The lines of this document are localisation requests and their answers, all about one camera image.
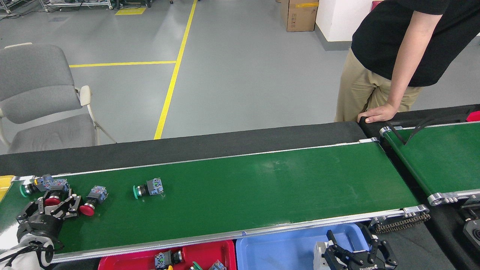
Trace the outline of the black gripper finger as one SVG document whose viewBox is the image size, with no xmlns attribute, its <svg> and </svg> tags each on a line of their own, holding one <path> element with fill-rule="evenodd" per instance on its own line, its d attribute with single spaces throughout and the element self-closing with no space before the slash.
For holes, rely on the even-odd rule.
<svg viewBox="0 0 480 270">
<path fill-rule="evenodd" d="M 44 200 L 29 202 L 16 216 L 17 222 L 24 222 L 30 217 L 38 214 L 45 214 Z"/>
<path fill-rule="evenodd" d="M 331 270 L 353 270 L 356 266 L 362 266 L 360 256 L 342 248 L 331 230 L 327 231 L 326 236 L 328 243 L 323 258 Z"/>
<path fill-rule="evenodd" d="M 65 200 L 50 207 L 50 215 L 59 220 L 75 218 L 79 215 L 79 207 L 83 202 L 81 195 L 69 192 Z"/>
<path fill-rule="evenodd" d="M 380 240 L 373 234 L 366 234 L 366 241 L 370 248 L 367 251 L 367 259 L 371 263 L 379 257 L 384 261 L 386 269 L 395 269 L 398 266 L 396 256 L 387 241 Z"/>
</svg>

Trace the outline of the person's right hand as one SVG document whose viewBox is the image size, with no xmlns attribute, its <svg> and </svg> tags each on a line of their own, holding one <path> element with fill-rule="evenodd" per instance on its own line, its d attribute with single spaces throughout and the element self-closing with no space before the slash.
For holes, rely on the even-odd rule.
<svg viewBox="0 0 480 270">
<path fill-rule="evenodd" d="M 372 109 L 368 109 L 365 112 L 362 112 L 358 115 L 357 122 L 360 122 L 362 117 L 365 117 L 366 123 L 374 123 L 374 122 L 385 122 L 389 121 L 398 112 L 399 106 L 391 105 L 389 103 L 385 103 L 382 106 L 377 106 Z"/>
</svg>

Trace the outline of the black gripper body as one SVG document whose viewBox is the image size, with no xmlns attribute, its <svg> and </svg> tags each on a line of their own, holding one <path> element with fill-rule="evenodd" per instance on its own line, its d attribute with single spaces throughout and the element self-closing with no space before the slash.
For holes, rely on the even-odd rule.
<svg viewBox="0 0 480 270">
<path fill-rule="evenodd" d="M 59 241 L 59 234 L 62 228 L 63 219 L 47 214 L 36 214 L 28 217 L 26 214 L 16 217 L 19 227 L 17 239 L 21 243 L 24 239 L 33 237 L 49 238 L 53 243 L 62 245 Z"/>
<path fill-rule="evenodd" d="M 368 259 L 362 259 L 363 263 L 355 262 L 353 259 L 348 258 L 347 269 L 348 270 L 386 270 L 386 265 L 379 257 L 375 258 L 373 262 Z"/>
</svg>

